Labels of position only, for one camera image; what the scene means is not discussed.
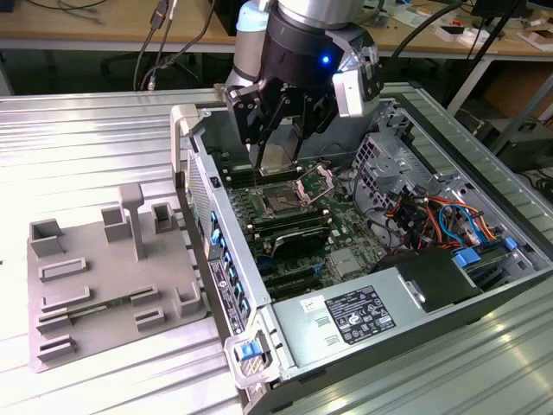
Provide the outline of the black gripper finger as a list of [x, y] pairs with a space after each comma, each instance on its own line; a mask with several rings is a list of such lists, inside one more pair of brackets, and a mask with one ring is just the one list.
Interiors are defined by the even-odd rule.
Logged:
[[224, 98], [232, 125], [248, 151], [252, 167], [262, 176], [290, 169], [290, 156], [271, 138], [283, 120], [280, 99], [274, 109], [268, 108], [257, 85], [226, 86]]
[[293, 117], [289, 134], [289, 155], [293, 164], [298, 159], [303, 142], [315, 133], [324, 132], [338, 113], [336, 99], [329, 94], [319, 98], [303, 95], [300, 115]]

